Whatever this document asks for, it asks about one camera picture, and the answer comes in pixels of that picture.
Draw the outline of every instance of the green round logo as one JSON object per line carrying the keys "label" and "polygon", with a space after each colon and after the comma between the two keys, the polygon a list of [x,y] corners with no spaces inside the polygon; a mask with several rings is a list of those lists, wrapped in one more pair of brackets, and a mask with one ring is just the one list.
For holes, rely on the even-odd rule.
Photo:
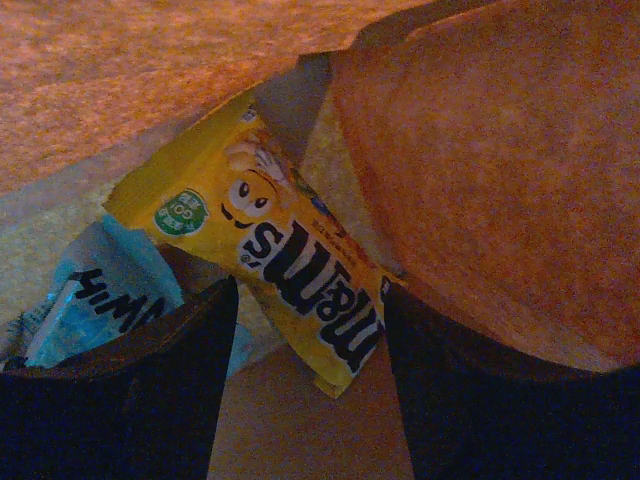
{"label": "green round logo", "polygon": [[179,237],[196,233],[208,216],[207,206],[200,194],[188,188],[160,207],[154,222],[161,232]]}

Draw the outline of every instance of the yellow candy bag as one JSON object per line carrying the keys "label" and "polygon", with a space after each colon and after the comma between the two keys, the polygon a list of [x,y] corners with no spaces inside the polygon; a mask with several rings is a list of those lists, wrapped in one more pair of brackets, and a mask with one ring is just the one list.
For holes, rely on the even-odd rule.
{"label": "yellow candy bag", "polygon": [[295,170],[245,92],[156,152],[105,208],[245,282],[337,397],[384,331],[390,275],[371,262]]}

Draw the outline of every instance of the candy packet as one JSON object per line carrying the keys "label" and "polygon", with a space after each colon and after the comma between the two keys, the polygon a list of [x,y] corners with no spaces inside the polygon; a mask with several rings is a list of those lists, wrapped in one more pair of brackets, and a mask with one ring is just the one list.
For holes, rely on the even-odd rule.
{"label": "candy packet", "polygon": [[[0,361],[5,368],[53,367],[182,304],[173,272],[149,237],[105,215],[65,249],[45,300],[4,326]],[[238,326],[229,374],[246,362],[250,344]]]}
{"label": "candy packet", "polygon": [[337,397],[384,330],[391,276],[288,164],[245,92],[156,152],[105,208],[245,282]]}

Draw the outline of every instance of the blue snack package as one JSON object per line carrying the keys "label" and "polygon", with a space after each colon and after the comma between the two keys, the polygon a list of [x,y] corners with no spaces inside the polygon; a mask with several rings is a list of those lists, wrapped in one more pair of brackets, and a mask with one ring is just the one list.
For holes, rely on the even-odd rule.
{"label": "blue snack package", "polygon": [[[183,303],[171,268],[147,235],[105,215],[65,249],[46,301],[11,322],[7,332],[18,343],[12,354],[26,357],[28,367],[53,367]],[[251,340],[236,325],[228,376],[246,363]]]}

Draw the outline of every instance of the cartoon mouth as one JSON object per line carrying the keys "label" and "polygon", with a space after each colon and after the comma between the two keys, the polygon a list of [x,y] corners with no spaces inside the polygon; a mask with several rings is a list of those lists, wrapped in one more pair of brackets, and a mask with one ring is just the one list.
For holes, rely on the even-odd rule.
{"label": "cartoon mouth", "polygon": [[229,213],[229,210],[227,210],[224,207],[224,203],[220,204],[220,211],[226,217],[227,220],[233,221],[233,224],[235,225],[236,228],[240,228],[241,230],[244,230],[245,228],[249,228],[251,225],[253,225],[253,222],[251,222],[251,223],[242,223],[242,222],[239,222],[236,219],[234,219],[233,215],[231,215],[231,213]]}

